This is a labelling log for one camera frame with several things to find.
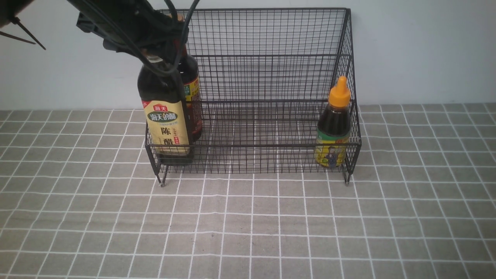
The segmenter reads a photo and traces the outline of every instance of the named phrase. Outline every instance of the vinegar bottle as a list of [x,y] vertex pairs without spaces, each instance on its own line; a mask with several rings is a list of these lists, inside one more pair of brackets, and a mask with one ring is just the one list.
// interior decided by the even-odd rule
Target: vinegar bottle
[[201,119],[200,105],[200,84],[198,74],[198,62],[189,55],[186,46],[183,46],[181,60],[179,60],[178,71],[181,73],[181,79],[184,83],[186,103],[189,119],[191,119],[191,133],[193,141],[201,137],[203,121]]
[[[166,63],[157,56],[149,61],[161,70],[167,70]],[[148,130],[160,162],[167,165],[191,163],[193,152],[190,147],[175,146],[191,144],[190,121],[187,118],[186,99],[182,93],[181,74],[174,71],[167,77],[157,76],[143,66],[138,76],[138,91],[146,115]]]

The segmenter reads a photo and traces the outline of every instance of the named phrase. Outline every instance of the wire basket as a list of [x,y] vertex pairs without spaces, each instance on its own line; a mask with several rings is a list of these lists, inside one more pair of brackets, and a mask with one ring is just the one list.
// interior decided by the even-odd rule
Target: wire basket
[[[191,157],[165,164],[159,151],[170,146],[153,144],[146,128],[162,186],[168,172],[327,171],[350,180],[362,141],[349,9],[197,10],[186,47],[199,65],[203,135],[182,146]],[[341,75],[352,94],[351,132],[344,163],[329,169],[314,158],[316,125]]]

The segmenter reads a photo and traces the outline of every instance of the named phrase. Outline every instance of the orange nozzle cap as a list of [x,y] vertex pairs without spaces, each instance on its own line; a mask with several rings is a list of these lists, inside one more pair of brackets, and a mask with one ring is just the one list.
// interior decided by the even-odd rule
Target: orange nozzle cap
[[333,107],[344,108],[348,106],[351,99],[350,89],[346,86],[346,77],[340,76],[338,84],[329,92],[329,104]]

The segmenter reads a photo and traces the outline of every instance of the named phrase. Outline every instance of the soy sauce bottle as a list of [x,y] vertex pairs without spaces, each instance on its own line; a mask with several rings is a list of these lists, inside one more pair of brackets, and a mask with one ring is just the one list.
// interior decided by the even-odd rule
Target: soy sauce bottle
[[[148,60],[162,70],[167,64],[157,56]],[[189,164],[192,148],[177,146],[192,142],[190,120],[187,116],[186,98],[179,71],[170,76],[157,76],[143,66],[138,76],[138,91],[145,111],[148,130],[160,163],[166,165]]]
[[347,79],[341,76],[337,85],[329,92],[327,107],[317,123],[317,144],[315,160],[326,168],[337,168],[346,157],[346,146],[351,129],[350,103],[351,92],[346,86]]
[[181,73],[181,79],[184,83],[186,106],[189,119],[191,120],[193,141],[197,141],[201,137],[203,130],[198,62],[196,62],[193,56],[187,53],[186,45],[183,45],[183,53],[181,60],[179,60],[178,71]]

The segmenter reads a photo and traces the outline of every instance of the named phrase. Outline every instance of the cartoon figure on label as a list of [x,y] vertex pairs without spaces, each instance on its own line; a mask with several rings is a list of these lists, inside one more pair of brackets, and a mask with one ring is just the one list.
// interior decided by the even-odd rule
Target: cartoon figure on label
[[336,154],[336,149],[329,147],[329,153],[325,156],[329,160],[329,168],[335,168],[338,160],[338,155]]

